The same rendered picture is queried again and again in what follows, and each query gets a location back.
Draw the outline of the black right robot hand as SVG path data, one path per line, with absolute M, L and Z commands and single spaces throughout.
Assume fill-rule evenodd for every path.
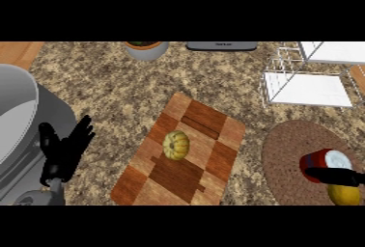
M 312 167 L 305 170 L 305 173 L 327 184 L 352 187 L 358 187 L 361 184 L 365 185 L 365 174 L 351 169 Z

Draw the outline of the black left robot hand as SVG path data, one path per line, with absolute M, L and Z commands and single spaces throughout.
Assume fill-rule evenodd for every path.
M 70 135 L 62 139 L 49 123 L 39 124 L 40 149 L 46 155 L 40 177 L 45 186 L 51 186 L 54 178 L 59 178 L 62 182 L 68 182 L 73 178 L 83 153 L 96 136 L 90 122 L 92 117 L 86 115 Z

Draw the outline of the red can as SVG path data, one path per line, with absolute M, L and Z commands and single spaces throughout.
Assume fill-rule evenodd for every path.
M 352 163 L 343 152 L 322 149 L 306 154 L 300 159 L 300 169 L 308 168 L 342 168 L 352 169 Z

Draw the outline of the round brown woven placemat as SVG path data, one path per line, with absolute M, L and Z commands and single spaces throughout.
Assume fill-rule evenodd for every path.
M 365 164 L 345 139 L 322 125 L 308 121 L 281 123 L 263 142 L 263 173 L 277 202 L 281 205 L 331 206 L 327 185 L 308 180 L 300 168 L 302 157 L 322 149 L 340 151 L 352 169 L 365 173 Z

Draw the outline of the yellow fruit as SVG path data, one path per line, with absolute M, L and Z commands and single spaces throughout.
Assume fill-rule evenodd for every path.
M 328 196 L 337 206 L 358 206 L 361 202 L 359 188 L 337 184 L 328 185 Z

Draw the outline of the yellow-green ribbed squash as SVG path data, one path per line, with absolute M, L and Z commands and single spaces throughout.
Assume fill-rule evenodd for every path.
M 190 139 L 182 131 L 172 131 L 166 135 L 163 151 L 166 157 L 172 160 L 182 160 L 187 157 L 190 151 Z

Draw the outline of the patchwork wooden cutting board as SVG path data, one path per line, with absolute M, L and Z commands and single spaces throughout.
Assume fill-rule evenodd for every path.
M 216 205 L 246 125 L 176 93 L 142 141 L 111 199 L 119 205 Z

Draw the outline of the grey plant pot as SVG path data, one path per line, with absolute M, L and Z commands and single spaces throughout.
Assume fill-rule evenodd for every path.
M 126 49 L 135 59 L 151 61 L 164 55 L 169 43 L 166 41 L 126 41 Z

